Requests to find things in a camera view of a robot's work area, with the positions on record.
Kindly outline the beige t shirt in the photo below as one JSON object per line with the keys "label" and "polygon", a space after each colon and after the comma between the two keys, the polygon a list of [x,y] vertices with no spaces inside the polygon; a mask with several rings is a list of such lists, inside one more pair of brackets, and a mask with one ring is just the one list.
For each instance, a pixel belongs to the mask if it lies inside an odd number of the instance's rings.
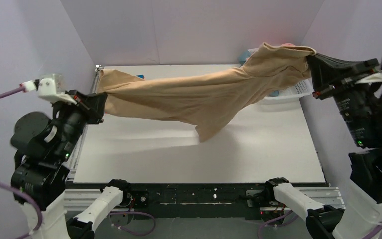
{"label": "beige t shirt", "polygon": [[314,55],[306,46],[263,43],[242,66],[204,75],[147,80],[102,69],[97,91],[108,94],[108,114],[187,123],[205,142],[246,106],[310,78]]}

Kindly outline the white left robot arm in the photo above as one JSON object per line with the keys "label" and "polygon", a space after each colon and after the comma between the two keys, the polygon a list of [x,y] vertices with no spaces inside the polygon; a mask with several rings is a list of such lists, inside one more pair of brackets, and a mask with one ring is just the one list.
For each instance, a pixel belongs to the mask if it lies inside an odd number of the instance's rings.
{"label": "white left robot arm", "polygon": [[127,181],[113,179],[83,212],[65,219],[63,200],[70,172],[65,162],[85,127],[103,122],[108,95],[71,90],[68,96],[69,103],[52,104],[52,117],[43,112],[22,116],[10,141],[16,148],[11,185],[29,195],[42,213],[35,239],[92,239],[104,218],[127,199],[131,187]]}

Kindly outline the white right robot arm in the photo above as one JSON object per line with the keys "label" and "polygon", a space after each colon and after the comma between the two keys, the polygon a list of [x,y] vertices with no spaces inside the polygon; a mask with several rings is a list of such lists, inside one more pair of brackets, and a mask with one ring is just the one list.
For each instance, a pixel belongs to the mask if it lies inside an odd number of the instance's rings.
{"label": "white right robot arm", "polygon": [[270,179],[261,202],[277,201],[300,216],[314,239],[376,239],[382,230],[382,59],[309,56],[313,96],[333,98],[356,146],[350,153],[350,198],[344,209],[313,200],[285,178]]}

